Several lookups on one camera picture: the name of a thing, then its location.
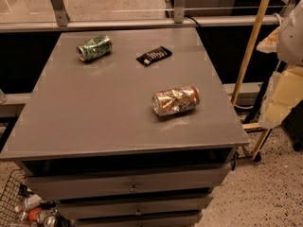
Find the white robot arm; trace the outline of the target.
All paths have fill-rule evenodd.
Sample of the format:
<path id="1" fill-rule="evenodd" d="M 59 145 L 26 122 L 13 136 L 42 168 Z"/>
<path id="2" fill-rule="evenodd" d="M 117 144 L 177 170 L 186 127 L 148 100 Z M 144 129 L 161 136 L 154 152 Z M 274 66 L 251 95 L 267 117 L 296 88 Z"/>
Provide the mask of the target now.
<path id="1" fill-rule="evenodd" d="M 268 37 L 257 50 L 277 53 L 287 66 L 270 77 L 265 99 L 260 109 L 259 124 L 264 129 L 280 125 L 303 99 L 303 0 Z"/>

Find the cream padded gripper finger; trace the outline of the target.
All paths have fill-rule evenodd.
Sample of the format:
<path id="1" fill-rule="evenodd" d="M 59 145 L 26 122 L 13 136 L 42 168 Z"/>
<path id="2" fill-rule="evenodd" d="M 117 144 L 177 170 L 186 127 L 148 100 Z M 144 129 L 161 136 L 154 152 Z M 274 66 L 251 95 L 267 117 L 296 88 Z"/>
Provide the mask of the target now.
<path id="1" fill-rule="evenodd" d="M 273 129 L 303 100 L 303 67 L 288 65 L 270 77 L 265 99 L 260 109 L 259 124 Z"/>

